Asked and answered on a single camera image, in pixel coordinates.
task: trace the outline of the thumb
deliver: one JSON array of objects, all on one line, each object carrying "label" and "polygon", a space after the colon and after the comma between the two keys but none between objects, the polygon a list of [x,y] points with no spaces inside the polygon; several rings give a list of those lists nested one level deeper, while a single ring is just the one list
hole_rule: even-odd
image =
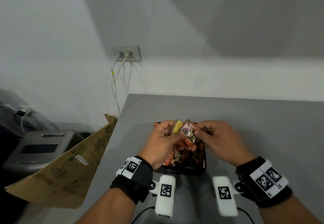
[{"label": "thumb", "polygon": [[205,142],[207,145],[211,145],[213,143],[213,139],[215,138],[212,135],[207,134],[205,131],[202,130],[195,130],[195,136]]},{"label": "thumb", "polygon": [[176,144],[183,137],[186,137],[186,135],[184,134],[184,132],[180,131],[168,136],[167,139],[171,144]]}]

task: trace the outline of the gray machine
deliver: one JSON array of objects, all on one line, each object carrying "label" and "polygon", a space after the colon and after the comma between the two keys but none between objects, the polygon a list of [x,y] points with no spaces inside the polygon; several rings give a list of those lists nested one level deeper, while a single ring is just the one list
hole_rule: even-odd
[{"label": "gray machine", "polygon": [[32,175],[82,140],[83,137],[74,130],[28,132],[2,168],[23,176]]}]

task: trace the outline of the black wristband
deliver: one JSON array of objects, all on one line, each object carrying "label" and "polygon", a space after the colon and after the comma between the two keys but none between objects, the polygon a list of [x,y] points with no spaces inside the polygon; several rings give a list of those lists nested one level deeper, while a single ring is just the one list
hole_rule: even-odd
[{"label": "black wristband", "polygon": [[266,161],[262,157],[257,157],[236,168],[239,180],[243,183],[244,193],[241,196],[254,201],[260,208],[267,208],[277,205],[287,200],[293,193],[289,186],[285,186],[279,193],[272,198],[260,188],[258,184],[250,177],[255,170],[261,167]]},{"label": "black wristband", "polygon": [[129,179],[122,174],[117,177],[111,183],[110,188],[121,189],[135,204],[138,201],[144,202],[148,196],[150,190],[150,184],[153,180],[152,166],[144,160],[142,157],[135,156],[141,160],[141,163],[137,166],[132,178]]}]

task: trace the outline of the left hand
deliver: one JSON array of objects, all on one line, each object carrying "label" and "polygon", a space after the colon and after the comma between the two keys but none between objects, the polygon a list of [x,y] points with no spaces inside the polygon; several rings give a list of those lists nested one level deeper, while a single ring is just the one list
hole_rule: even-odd
[{"label": "left hand", "polygon": [[185,137],[182,131],[168,136],[173,124],[173,120],[165,120],[156,126],[146,141],[145,146],[138,154],[138,156],[148,161],[153,170],[161,167],[172,151],[173,145]]}]

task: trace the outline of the gray surface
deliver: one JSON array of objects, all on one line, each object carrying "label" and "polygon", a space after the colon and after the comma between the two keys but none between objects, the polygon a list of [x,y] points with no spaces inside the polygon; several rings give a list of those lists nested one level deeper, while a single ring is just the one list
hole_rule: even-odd
[{"label": "gray surface", "polygon": [[[322,102],[129,95],[79,216],[107,191],[123,161],[144,145],[154,121],[190,118],[197,122],[229,122],[254,153],[269,159],[289,179],[295,195],[324,221],[323,117]],[[174,217],[158,217],[149,210],[137,223],[250,223],[244,213],[224,218],[217,211],[211,178],[227,175],[236,181],[234,170],[207,150],[207,170],[203,176],[176,177]],[[241,196],[235,199],[255,223],[262,223],[252,202]],[[135,215],[152,205],[155,198],[149,195],[137,205]]]}]

